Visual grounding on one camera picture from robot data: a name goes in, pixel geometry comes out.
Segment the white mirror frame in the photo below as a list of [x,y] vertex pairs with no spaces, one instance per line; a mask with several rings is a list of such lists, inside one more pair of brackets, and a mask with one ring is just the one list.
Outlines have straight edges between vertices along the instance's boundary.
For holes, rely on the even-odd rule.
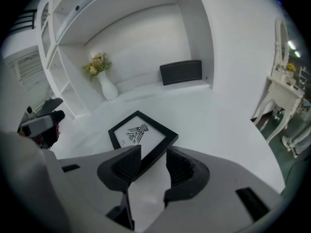
[[[282,59],[282,36],[281,36],[281,26],[284,27],[285,29],[285,46],[284,46],[284,59]],[[286,28],[286,24],[285,24],[285,20],[277,17],[276,18],[276,42],[275,42],[275,46],[276,46],[276,55],[274,58],[274,65],[273,65],[273,69],[276,69],[277,71],[281,71],[285,73],[286,70],[286,66],[288,64],[288,58],[290,55],[290,50],[289,50],[289,46],[288,46],[288,34],[287,34],[287,28]]]

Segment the curved table leg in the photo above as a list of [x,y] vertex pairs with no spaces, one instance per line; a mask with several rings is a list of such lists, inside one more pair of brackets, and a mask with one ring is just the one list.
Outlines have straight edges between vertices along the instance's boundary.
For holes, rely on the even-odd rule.
[[271,135],[269,135],[267,139],[268,144],[273,139],[273,137],[275,137],[278,133],[280,133],[280,131],[287,125],[290,118],[291,118],[291,110],[285,110],[282,121],[277,126],[277,128],[271,133]]
[[266,97],[264,98],[264,100],[262,101],[261,105],[260,105],[260,110],[259,110],[259,113],[258,113],[258,117],[257,117],[256,121],[254,122],[255,125],[260,121],[260,119],[261,119],[261,117],[263,115],[264,109],[266,108],[268,102],[270,102],[271,99],[272,99],[271,93],[269,92],[266,95]]

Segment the ceiling light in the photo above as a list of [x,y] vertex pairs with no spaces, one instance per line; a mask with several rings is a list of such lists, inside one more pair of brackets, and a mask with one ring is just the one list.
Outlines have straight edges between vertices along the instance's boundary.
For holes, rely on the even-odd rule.
[[289,41],[289,42],[288,42],[288,45],[290,45],[290,47],[291,47],[292,50],[296,50],[296,47],[295,47],[295,45],[293,44],[292,41]]
[[295,51],[295,54],[296,54],[296,56],[298,57],[298,58],[300,58],[300,52],[298,52],[298,51]]

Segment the picture frame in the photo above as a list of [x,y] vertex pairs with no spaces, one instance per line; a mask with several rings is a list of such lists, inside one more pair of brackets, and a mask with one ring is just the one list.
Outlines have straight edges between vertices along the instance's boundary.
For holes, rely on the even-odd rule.
[[140,144],[142,146],[142,160],[134,181],[163,156],[167,146],[172,145],[178,139],[177,133],[140,111],[128,116],[111,128],[108,133],[115,150],[130,145]]

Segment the black picture frame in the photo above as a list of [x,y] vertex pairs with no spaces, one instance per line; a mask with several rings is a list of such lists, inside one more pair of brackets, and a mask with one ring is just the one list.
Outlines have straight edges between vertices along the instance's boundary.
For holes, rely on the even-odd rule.
[[118,142],[117,137],[115,135],[115,131],[135,117],[140,117],[146,123],[150,124],[156,130],[164,134],[165,138],[150,153],[148,153],[141,160],[139,171],[133,181],[137,180],[149,168],[151,168],[152,165],[156,163],[158,159],[160,159],[163,156],[163,154],[166,152],[166,147],[169,145],[172,145],[178,139],[178,134],[166,128],[165,126],[153,120],[152,118],[148,117],[144,113],[140,111],[136,111],[108,131],[110,140],[112,142],[112,146],[115,150],[121,148],[121,145]]

